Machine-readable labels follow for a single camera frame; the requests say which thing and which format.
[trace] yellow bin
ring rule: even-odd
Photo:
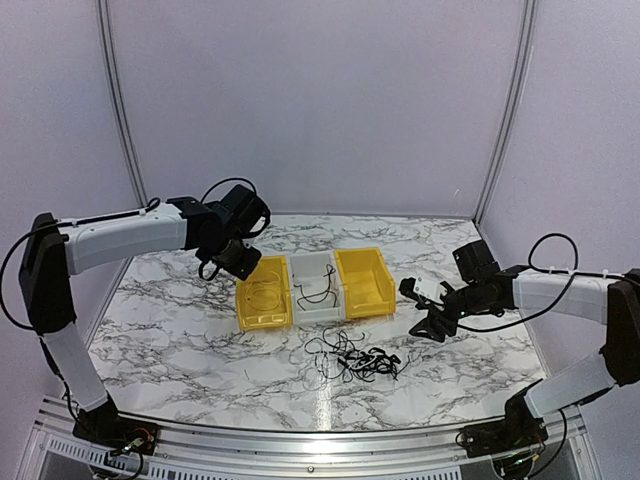
[[[347,318],[396,311],[396,287],[378,248],[335,250]]]
[[[236,309],[242,330],[293,324],[285,257],[262,257],[249,278],[238,282]]]

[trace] gray vein pattern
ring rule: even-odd
[[[478,239],[461,220],[276,215],[257,240],[264,255],[337,248],[381,249],[396,281],[407,276],[463,285],[451,252]],[[122,410],[209,425],[298,431],[397,429],[499,415],[512,394],[544,373],[524,326],[461,331],[438,344],[408,330],[422,318],[398,294],[388,317],[332,327],[362,346],[409,362],[397,381],[327,381],[304,344],[327,325],[242,333],[235,281],[197,276],[192,252],[136,258],[90,346],[98,373]],[[517,318],[470,317],[489,327]]]

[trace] vertical metal post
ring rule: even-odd
[[[108,0],[96,0],[96,8],[98,12],[98,28],[100,33],[100,45],[104,57],[105,70],[107,73],[107,84],[109,87],[109,95],[111,104],[115,114],[116,127],[122,145],[127,171],[131,180],[136,201],[138,205],[145,206],[149,198],[147,196],[142,173],[140,172],[140,164],[138,156],[131,137],[131,129],[127,120],[127,114],[124,106],[122,95],[122,87],[120,85],[120,77],[118,75],[118,66],[116,63],[113,31],[111,29],[111,12]]]
[[[518,40],[518,50],[515,65],[513,67],[513,74],[511,76],[509,95],[507,97],[507,103],[502,116],[502,124],[500,125],[498,138],[496,139],[496,144],[491,156],[491,163],[489,164],[484,186],[482,187],[482,192],[478,199],[478,205],[473,217],[473,221],[476,226],[480,226],[487,214],[487,209],[506,157],[509,138],[511,136],[513,123],[520,104],[526,79],[537,9],[538,0],[525,0],[522,12],[522,24],[520,27],[520,38]]]

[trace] marble tabletop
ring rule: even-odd
[[[396,281],[421,275],[462,286],[451,252],[478,239],[469,221],[276,215],[256,241],[264,255],[380,248]],[[444,344],[408,335],[423,317],[397,296],[389,318],[341,323],[362,346],[395,353],[397,380],[322,379],[304,344],[326,325],[243,333],[235,281],[198,278],[193,252],[133,260],[90,346],[119,408],[184,422],[256,429],[358,431],[481,419],[544,373],[527,330],[460,331]],[[515,314],[470,317],[488,327]]]

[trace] table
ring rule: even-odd
[[[478,238],[464,220],[275,215],[255,246],[264,255],[377,246],[396,286],[421,275],[460,287],[451,252]],[[197,267],[193,252],[162,252],[135,258],[125,274],[90,345],[120,409],[253,429],[398,429],[500,415],[505,400],[544,377],[523,325],[459,331],[439,344],[407,334],[424,313],[398,294],[391,318],[340,326],[409,362],[398,380],[323,385],[303,346],[326,325],[243,333],[235,281],[221,274],[204,282]],[[464,322],[488,327],[515,318]]]

